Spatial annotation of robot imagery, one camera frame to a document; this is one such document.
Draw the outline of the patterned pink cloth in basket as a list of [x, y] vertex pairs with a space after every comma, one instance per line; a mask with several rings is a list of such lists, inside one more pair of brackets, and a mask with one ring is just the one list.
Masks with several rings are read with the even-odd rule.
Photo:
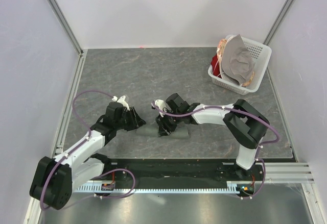
[[221, 56], [224, 52], [225, 46], [227, 44], [227, 39], [221, 39], [218, 46], [217, 46], [217, 57]]

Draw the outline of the grey-green cloth napkin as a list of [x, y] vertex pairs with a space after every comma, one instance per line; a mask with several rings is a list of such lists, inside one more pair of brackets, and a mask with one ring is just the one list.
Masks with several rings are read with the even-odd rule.
[[180, 128], [176, 129], [176, 131], [172, 132], [171, 134], [167, 134], [166, 132], [160, 133], [159, 128], [156, 126], [143, 126], [136, 130], [136, 134], [140, 136], [148, 136], [148, 137], [155, 137], [155, 138], [173, 138], [173, 139], [188, 139], [190, 137], [187, 128]]

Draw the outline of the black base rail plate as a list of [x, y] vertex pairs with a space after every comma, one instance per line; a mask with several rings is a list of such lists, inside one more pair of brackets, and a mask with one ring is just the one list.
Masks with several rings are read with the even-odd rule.
[[196, 158], [126, 158], [106, 159], [103, 175], [96, 180], [118, 182], [130, 177], [131, 171], [137, 180], [141, 178], [163, 179], [172, 177], [213, 178], [222, 181], [258, 182], [263, 179], [263, 167], [255, 163], [249, 170], [242, 169], [235, 159]]

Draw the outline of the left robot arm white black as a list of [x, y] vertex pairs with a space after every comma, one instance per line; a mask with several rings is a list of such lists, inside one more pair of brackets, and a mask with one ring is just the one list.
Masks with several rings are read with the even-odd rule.
[[134, 107], [110, 102], [105, 114], [78, 142], [53, 158], [40, 159], [30, 197], [39, 200], [43, 208], [62, 209], [81, 185], [96, 177], [106, 180], [111, 176], [112, 167], [96, 151], [106, 146], [119, 130], [133, 131], [145, 124]]

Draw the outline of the left aluminium frame post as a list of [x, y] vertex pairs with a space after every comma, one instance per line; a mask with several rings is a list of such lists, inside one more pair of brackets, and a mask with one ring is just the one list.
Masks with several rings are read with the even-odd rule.
[[65, 33], [67, 34], [69, 40], [71, 41], [74, 49], [77, 51], [77, 53], [81, 56], [84, 51], [81, 45], [79, 44], [75, 34], [73, 33], [66, 17], [64, 16], [57, 0], [47, 0], [49, 5], [51, 6], [53, 12], [55, 13], [57, 19], [59, 20], [61, 26], [63, 27]]

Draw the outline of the red cloth in basket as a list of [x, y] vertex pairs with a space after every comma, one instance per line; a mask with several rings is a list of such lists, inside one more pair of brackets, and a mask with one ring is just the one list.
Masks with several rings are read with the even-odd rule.
[[219, 64], [217, 55], [212, 57], [211, 67], [212, 67], [213, 75], [221, 78], [220, 64]]

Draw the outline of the right aluminium frame post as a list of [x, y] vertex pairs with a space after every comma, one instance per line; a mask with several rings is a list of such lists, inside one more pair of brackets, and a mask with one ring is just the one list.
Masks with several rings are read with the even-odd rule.
[[266, 38], [264, 39], [264, 42], [263, 42], [264, 45], [270, 44], [270, 42], [272, 41], [272, 39], [273, 39], [274, 35], [276, 34], [276, 32], [278, 31], [278, 29], [280, 28], [283, 20], [287, 16], [287, 14], [288, 14], [289, 10], [291, 9], [294, 2], [295, 2], [295, 0], [285, 0], [281, 10], [279, 11], [274, 23], [271, 26]]

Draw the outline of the white plastic basket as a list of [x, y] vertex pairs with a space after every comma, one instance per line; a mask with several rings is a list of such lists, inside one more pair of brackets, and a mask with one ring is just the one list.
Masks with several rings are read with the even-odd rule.
[[254, 76], [250, 84], [246, 87], [236, 85], [233, 82], [214, 76], [212, 66], [209, 65], [208, 75], [215, 85], [221, 86], [225, 89], [231, 90], [240, 95], [247, 95], [249, 93], [257, 92], [266, 72], [272, 50], [269, 46], [259, 43], [257, 41], [242, 37], [245, 46], [251, 53], [253, 60]]

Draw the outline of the aluminium frame post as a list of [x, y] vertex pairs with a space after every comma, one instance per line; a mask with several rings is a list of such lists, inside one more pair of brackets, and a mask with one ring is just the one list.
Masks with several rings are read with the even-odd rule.
[[264, 45], [270, 44], [270, 42], [272, 41], [272, 39], [273, 39], [274, 35], [276, 34], [276, 32], [278, 31], [278, 29], [280, 28], [283, 20], [287, 16], [287, 14], [288, 14], [289, 10], [291, 9], [294, 2], [295, 2], [295, 0], [285, 0], [281, 10], [279, 11], [274, 23], [271, 26], [266, 38], [264, 39], [264, 42], [263, 42]]
[[81, 45], [79, 44], [75, 34], [73, 33], [66, 17], [64, 16], [57, 0], [47, 0], [49, 5], [51, 6], [53, 12], [55, 13], [57, 19], [59, 20], [61, 26], [63, 27], [65, 33], [67, 34], [69, 40], [71, 41], [74, 49], [77, 51], [77, 53], [81, 56], [84, 51]]

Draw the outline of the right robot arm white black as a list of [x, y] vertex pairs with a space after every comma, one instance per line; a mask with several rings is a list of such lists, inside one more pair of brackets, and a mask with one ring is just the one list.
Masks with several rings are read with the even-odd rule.
[[165, 101], [157, 99], [152, 108], [159, 112], [156, 123], [159, 136], [171, 135], [179, 123], [226, 126], [240, 144], [234, 174], [240, 180], [252, 175], [259, 144], [265, 136], [269, 121], [244, 99], [224, 106], [189, 104], [177, 93]]

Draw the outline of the grey cloth in basket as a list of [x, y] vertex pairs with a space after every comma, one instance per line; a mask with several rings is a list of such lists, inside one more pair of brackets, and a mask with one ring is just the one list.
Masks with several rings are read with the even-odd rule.
[[254, 75], [252, 55], [240, 35], [227, 41], [220, 67], [223, 73], [236, 85], [244, 85]]

